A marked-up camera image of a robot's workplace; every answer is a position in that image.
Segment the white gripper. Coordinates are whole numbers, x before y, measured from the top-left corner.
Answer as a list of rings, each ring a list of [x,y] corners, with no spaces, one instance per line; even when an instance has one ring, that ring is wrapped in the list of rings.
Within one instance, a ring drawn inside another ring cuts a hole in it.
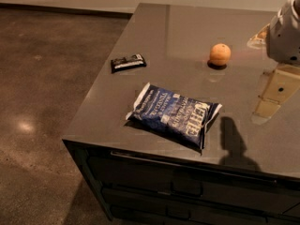
[[[300,89],[300,67],[292,66],[300,65],[300,0],[287,0],[270,24],[251,37],[247,45],[252,49],[266,46],[267,55],[282,63],[266,73],[267,83],[251,116],[254,124],[261,125]]]

